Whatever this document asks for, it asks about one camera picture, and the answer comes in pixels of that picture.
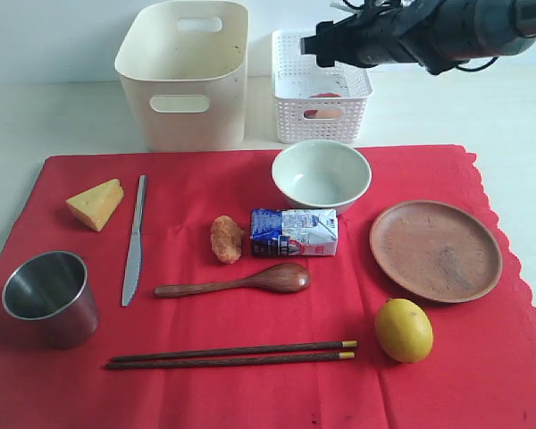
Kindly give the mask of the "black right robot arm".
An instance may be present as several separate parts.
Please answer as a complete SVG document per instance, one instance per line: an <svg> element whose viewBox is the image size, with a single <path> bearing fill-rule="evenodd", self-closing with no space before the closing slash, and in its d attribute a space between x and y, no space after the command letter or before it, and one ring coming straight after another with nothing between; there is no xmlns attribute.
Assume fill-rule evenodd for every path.
<svg viewBox="0 0 536 429"><path fill-rule="evenodd" d="M344 63L369 69L417 63L429 74L485 58L519 55L536 41L536 1L366 1L345 2L352 15L322 21L299 43L322 68Z"/></svg>

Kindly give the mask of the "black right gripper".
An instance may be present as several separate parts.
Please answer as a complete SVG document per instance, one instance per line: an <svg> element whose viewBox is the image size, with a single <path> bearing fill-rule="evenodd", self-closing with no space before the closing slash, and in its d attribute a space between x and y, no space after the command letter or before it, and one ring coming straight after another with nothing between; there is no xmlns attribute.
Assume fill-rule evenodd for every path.
<svg viewBox="0 0 536 429"><path fill-rule="evenodd" d="M315 30L315 35L301 38L300 53L316 55L319 67L424 65L424 14L417 11L363 12L337 22L319 22Z"/></svg>

